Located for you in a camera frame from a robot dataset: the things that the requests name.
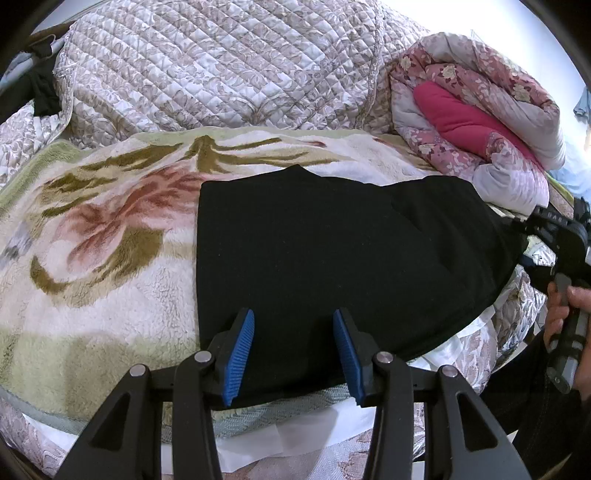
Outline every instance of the bed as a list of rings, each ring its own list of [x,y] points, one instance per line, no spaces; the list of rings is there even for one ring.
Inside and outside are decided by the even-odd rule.
[[[127,368],[198,348],[200,182],[294,163],[378,185],[440,174],[388,134],[389,72],[426,33],[375,1],[112,0],[79,19],[54,71],[62,113],[39,123],[29,105],[0,128],[3,437],[53,475]],[[453,363],[481,391],[543,303],[517,267],[494,305],[414,365]],[[340,386],[216,413],[215,432],[228,478],[349,479],[362,475],[372,419]],[[310,423],[324,425],[320,442]],[[164,425],[171,473],[170,409]]]
[[[296,162],[319,175],[378,185],[439,174],[394,135],[259,127],[137,134],[91,153],[57,141],[27,163],[0,193],[3,436],[52,474],[130,365],[174,365],[198,349],[193,279],[200,182]],[[517,267],[494,305],[413,365],[453,363],[481,391],[543,301]],[[371,428],[373,414],[355,407],[340,386],[214,419],[222,465],[232,472],[343,442],[362,448],[358,439],[367,434],[359,435]],[[163,442],[163,471],[170,473],[170,416]],[[418,456],[420,405],[414,444]]]

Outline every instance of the rubber grip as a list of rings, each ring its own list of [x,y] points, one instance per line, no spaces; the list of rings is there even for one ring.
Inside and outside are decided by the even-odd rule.
[[[562,305],[567,306],[566,290],[571,285],[571,279],[564,274],[556,274],[554,281],[558,292],[562,294]],[[585,344],[581,339],[587,338],[589,314],[579,309],[570,309],[569,316],[558,340],[550,342],[550,360],[546,373],[550,381],[563,394],[571,391],[574,376],[579,366],[580,354]]]

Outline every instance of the black cloth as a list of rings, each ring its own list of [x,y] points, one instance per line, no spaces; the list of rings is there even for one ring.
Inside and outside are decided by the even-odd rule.
[[[57,56],[35,65],[0,96],[0,124],[35,99],[35,116],[55,115],[61,111],[60,98],[53,86],[53,67]]]
[[[513,441],[532,478],[538,479],[571,455],[553,480],[588,480],[591,475],[591,403],[579,392],[563,395],[548,380],[543,334],[508,365],[492,374],[481,395]]]
[[[202,185],[197,226],[201,347],[241,307],[255,339],[234,406],[343,382],[332,314],[404,360],[490,306],[525,248],[455,177],[378,187],[300,166]]]
[[[46,59],[53,55],[51,44],[55,42],[56,36],[53,34],[47,35],[33,43],[27,45],[24,49],[27,53],[34,53],[40,59]]]

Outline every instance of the black t-shirt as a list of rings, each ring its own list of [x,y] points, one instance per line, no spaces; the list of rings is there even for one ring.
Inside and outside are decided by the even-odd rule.
[[[496,300],[525,239],[455,177],[378,187],[295,166],[205,182],[197,245],[201,347],[255,315],[236,407],[343,383],[342,306],[383,350],[432,350]]]

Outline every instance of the pink pillow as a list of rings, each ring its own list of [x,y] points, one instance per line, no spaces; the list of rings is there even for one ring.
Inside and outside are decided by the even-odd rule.
[[[538,163],[530,148],[495,117],[478,107],[463,103],[437,83],[424,82],[415,87],[413,95],[421,112],[439,135],[456,147],[486,158],[490,134],[497,132],[525,158]]]

